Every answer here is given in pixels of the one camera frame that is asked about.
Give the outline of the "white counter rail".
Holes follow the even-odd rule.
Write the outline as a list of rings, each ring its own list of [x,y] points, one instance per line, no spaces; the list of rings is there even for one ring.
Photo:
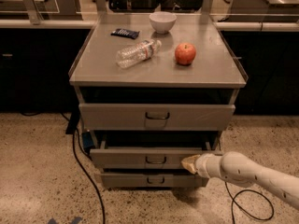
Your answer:
[[[29,20],[0,20],[0,28],[91,29],[95,21],[42,21],[38,25]],[[278,22],[215,22],[221,31],[299,32],[298,23]]]

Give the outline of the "grey drawer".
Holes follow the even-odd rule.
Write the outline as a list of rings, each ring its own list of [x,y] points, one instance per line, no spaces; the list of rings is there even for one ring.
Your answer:
[[[104,171],[97,180],[105,188],[199,188],[208,179],[187,171],[112,170]]]
[[[181,161],[193,155],[212,153],[221,155],[220,150],[200,147],[113,147],[104,141],[90,154],[93,164],[103,169],[181,169]]]
[[[81,104],[88,130],[223,131],[234,105]]]

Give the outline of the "white ceramic bowl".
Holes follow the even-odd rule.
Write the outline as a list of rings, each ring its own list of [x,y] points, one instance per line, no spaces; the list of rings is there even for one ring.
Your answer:
[[[177,16],[174,13],[158,11],[149,15],[149,22],[158,34],[168,33],[174,26]]]

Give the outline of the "red apple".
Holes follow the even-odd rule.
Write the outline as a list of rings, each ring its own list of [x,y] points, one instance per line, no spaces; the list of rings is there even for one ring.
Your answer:
[[[196,48],[190,43],[181,43],[175,49],[175,59],[178,64],[189,65],[196,56]]]

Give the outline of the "dark blue snack packet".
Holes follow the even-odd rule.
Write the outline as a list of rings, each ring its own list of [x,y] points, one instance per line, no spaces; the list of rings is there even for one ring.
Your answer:
[[[125,37],[125,38],[131,38],[131,39],[137,39],[139,37],[139,32],[132,31],[128,29],[118,28],[114,30],[111,35],[119,36],[119,37]]]

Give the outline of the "grey bottom drawer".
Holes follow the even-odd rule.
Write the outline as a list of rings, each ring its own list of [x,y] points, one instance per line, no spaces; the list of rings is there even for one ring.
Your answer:
[[[105,188],[199,188],[208,179],[187,171],[112,170],[104,171],[97,180]]]

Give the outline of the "grey metal drawer cabinet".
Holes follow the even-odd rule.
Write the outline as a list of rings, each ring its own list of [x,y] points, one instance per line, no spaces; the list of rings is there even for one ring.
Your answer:
[[[116,28],[135,30],[140,40],[159,39],[162,47],[149,60],[120,68],[116,64],[117,52],[134,42],[111,35]],[[175,49],[181,43],[190,43],[196,48],[195,59],[189,65],[176,62]],[[115,13],[103,15],[92,29],[72,67],[70,82],[79,105],[235,105],[239,90],[246,85],[247,75],[210,19],[199,14],[179,14],[170,33],[160,35],[154,32],[146,14]],[[88,130],[84,123],[83,128],[91,134],[94,149],[106,141],[113,147],[204,148],[207,144],[206,149],[218,150],[224,131]],[[97,169],[99,174],[112,170],[187,171],[183,167]]]

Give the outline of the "grey top drawer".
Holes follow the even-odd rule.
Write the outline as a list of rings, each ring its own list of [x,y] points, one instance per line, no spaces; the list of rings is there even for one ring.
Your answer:
[[[81,104],[88,130],[223,131],[234,105]]]

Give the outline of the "clear plastic water bottle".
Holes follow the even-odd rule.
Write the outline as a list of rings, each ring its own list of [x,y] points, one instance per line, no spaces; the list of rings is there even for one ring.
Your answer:
[[[120,68],[129,68],[150,59],[162,46],[160,40],[144,40],[131,47],[121,49],[116,54],[116,64]]]

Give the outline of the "blue power box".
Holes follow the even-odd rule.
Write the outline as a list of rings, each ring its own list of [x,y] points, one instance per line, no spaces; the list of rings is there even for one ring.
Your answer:
[[[89,154],[90,151],[95,148],[92,136],[89,132],[85,132],[81,135],[81,137],[82,137],[83,149],[87,154]]]

